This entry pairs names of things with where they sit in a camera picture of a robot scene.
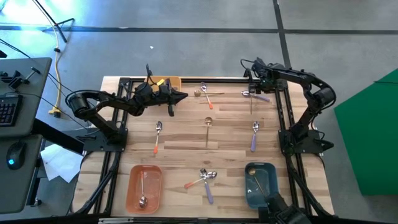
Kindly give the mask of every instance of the black keyboard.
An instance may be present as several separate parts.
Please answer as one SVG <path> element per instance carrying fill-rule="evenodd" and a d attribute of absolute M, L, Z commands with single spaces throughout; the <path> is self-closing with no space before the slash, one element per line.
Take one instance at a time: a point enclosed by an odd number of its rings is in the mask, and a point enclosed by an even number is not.
<path fill-rule="evenodd" d="M 22 95 L 0 95 L 0 127 L 15 125 Z"/>

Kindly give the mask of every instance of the concrete floor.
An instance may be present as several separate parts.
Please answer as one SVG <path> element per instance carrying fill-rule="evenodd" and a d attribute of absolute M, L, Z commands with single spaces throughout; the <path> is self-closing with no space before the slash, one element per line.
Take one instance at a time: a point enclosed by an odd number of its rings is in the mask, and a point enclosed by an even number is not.
<path fill-rule="evenodd" d="M 398 29 L 395 0 L 281 1 L 285 29 Z M 46 1 L 56 21 L 74 17 L 74 26 L 178 27 L 276 29 L 272 0 L 79 0 Z M 28 0 L 9 0 L 0 23 L 40 24 L 47 21 Z M 155 75 L 240 77 L 239 59 L 262 57 L 280 62 L 278 34 L 200 34 L 66 32 L 60 42 L 58 65 L 62 82 L 72 90 L 99 89 L 105 75 L 145 75 L 149 63 Z M 52 32 L 0 30 L 0 38 L 31 57 L 52 57 Z M 336 105 L 397 68 L 396 35 L 286 35 L 293 68 L 304 68 L 328 82 L 338 93 Z M 24 56 L 0 45 L 9 58 Z M 55 101 L 56 88 L 47 82 L 43 97 Z M 76 129 L 69 119 L 47 114 L 42 102 L 37 117 L 61 129 Z M 71 111 L 62 103 L 65 112 Z M 332 109 L 315 120 L 335 147 L 325 153 L 326 176 L 335 213 L 339 217 L 398 222 L 398 197 L 360 194 Z M 0 215 L 0 220 L 64 215 L 74 183 L 55 179 L 40 184 L 44 204 L 22 213 Z"/>

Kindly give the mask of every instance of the blue bowl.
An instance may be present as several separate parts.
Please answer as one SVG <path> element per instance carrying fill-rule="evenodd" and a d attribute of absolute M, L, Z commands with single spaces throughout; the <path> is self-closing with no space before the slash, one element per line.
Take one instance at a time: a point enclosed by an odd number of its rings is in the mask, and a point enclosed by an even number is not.
<path fill-rule="evenodd" d="M 264 198 L 254 176 L 249 175 L 248 171 L 252 167 L 256 169 L 255 176 L 266 196 L 278 193 L 276 169 L 274 165 L 266 162 L 250 162 L 244 169 L 244 179 L 246 183 L 245 196 L 249 207 L 253 209 L 268 207 L 266 202 L 267 197 Z"/>

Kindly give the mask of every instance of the computer mouse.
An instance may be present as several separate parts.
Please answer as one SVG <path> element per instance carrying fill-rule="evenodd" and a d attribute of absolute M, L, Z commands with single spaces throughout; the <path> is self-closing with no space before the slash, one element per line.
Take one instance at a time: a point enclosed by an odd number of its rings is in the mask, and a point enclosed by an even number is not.
<path fill-rule="evenodd" d="M 7 165 L 12 170 L 17 170 L 24 165 L 26 143 L 22 141 L 15 142 L 7 151 Z"/>

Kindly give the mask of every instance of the wooden tabletop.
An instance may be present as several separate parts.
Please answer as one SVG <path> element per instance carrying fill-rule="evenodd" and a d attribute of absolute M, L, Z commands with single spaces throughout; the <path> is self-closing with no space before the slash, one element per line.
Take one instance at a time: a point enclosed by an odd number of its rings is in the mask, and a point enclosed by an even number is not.
<path fill-rule="evenodd" d="M 104 77 L 101 90 L 117 92 L 119 79 L 120 77 Z M 241 95 L 241 91 L 247 89 L 247 84 L 209 83 L 208 91 L 225 92 L 224 95 L 210 95 L 213 110 L 209 109 L 203 95 L 194 97 L 193 92 L 199 87 L 199 83 L 182 84 L 181 91 L 188 93 L 189 97 L 175 107 L 174 117 L 169 116 L 166 105 L 149 107 L 139 117 L 128 116 L 129 136 L 119 166 L 111 214 L 113 217 L 143 216 L 126 211 L 130 170 L 139 164 L 157 165 L 163 172 L 159 209 L 154 214 L 145 216 L 257 218 L 257 210 L 250 209 L 244 198 L 244 167 L 249 162 L 272 163 L 277 169 L 279 192 L 288 205 L 292 203 L 286 163 L 277 140 L 280 125 L 275 95 L 263 94 L 271 99 L 270 102 L 253 99 L 253 114 L 250 115 L 250 101 Z M 289 83 L 289 91 L 294 116 L 298 120 L 306 109 L 307 102 L 301 86 Z M 281 98 L 284 114 L 287 114 L 283 95 Z M 111 120 L 113 109 L 103 108 L 99 113 Z M 208 116 L 213 118 L 213 124 L 206 148 L 205 118 Z M 155 155 L 153 150 L 157 121 L 163 123 L 163 129 L 160 132 L 159 152 Z M 260 128 L 257 132 L 257 150 L 251 152 L 254 121 L 259 121 Z M 94 152 L 84 161 L 73 200 L 74 210 L 83 206 L 97 187 L 103 157 L 103 152 Z M 302 157 L 308 188 L 326 211 L 333 213 L 321 160 L 311 154 L 303 154 Z M 183 187 L 198 179 L 201 168 L 218 173 L 216 179 L 209 181 L 214 196 L 213 205 L 208 203 L 203 183 L 188 190 Z M 108 189 L 109 184 L 104 190 L 101 210 L 104 209 Z M 298 186 L 297 195 L 300 206 L 303 207 L 302 193 Z"/>

